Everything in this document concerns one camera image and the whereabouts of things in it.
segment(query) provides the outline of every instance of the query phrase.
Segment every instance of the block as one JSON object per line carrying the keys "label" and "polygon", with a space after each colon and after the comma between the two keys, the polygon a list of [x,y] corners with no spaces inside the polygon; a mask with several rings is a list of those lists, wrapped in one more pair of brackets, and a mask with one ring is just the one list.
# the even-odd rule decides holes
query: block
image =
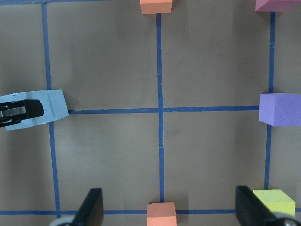
{"label": "block", "polygon": [[271,126],[301,126],[301,95],[260,94],[259,121]]}
{"label": "block", "polygon": [[0,97],[0,103],[25,99],[39,100],[43,105],[44,115],[41,117],[22,120],[16,125],[6,126],[6,130],[24,129],[36,125],[42,125],[69,115],[63,91],[61,89],[9,94]]}
{"label": "block", "polygon": [[173,0],[140,0],[142,14],[170,13]]}
{"label": "block", "polygon": [[147,226],[176,226],[174,202],[152,203],[147,205]]}
{"label": "block", "polygon": [[295,216],[296,203],[281,190],[254,190],[253,193],[271,211]]}
{"label": "block", "polygon": [[255,11],[259,12],[285,12],[298,5],[301,0],[256,0]]}

